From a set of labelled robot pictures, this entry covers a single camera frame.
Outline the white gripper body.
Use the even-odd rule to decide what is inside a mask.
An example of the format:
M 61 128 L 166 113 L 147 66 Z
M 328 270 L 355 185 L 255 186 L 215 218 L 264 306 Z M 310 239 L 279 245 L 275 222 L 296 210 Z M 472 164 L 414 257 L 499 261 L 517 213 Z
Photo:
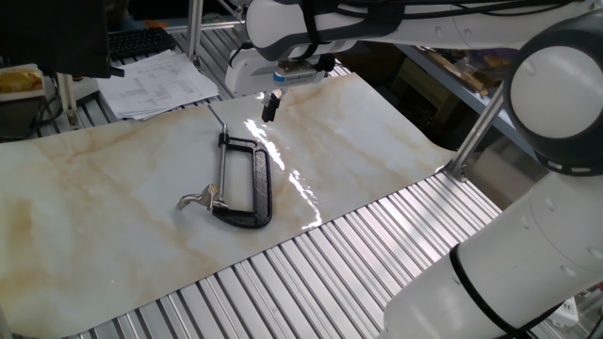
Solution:
M 302 61 L 267 61 L 254 49 L 234 51 L 229 60 L 225 84 L 236 95 L 313 84 L 328 73 L 317 70 L 318 62 L 318 56 Z

